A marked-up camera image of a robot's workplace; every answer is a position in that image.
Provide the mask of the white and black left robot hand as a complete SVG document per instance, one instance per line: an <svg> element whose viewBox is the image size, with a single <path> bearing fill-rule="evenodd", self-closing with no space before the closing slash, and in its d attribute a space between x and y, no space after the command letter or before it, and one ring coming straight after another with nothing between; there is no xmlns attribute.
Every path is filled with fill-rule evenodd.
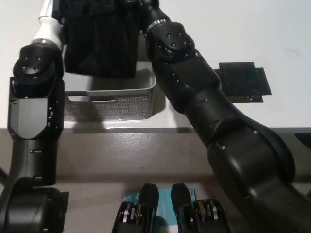
<svg viewBox="0 0 311 233"><path fill-rule="evenodd" d="M58 48L64 47L62 0L44 0L38 18L40 27L32 44L44 44Z"/></svg>

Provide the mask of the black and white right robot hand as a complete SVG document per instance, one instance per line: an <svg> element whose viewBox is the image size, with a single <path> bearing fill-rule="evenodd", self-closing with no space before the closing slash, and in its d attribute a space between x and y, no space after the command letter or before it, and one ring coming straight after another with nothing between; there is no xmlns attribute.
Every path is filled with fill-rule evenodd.
<svg viewBox="0 0 311 233"><path fill-rule="evenodd" d="M138 9L139 26L145 33L157 20L170 21L170 18L160 9L158 0L141 0Z"/></svg>

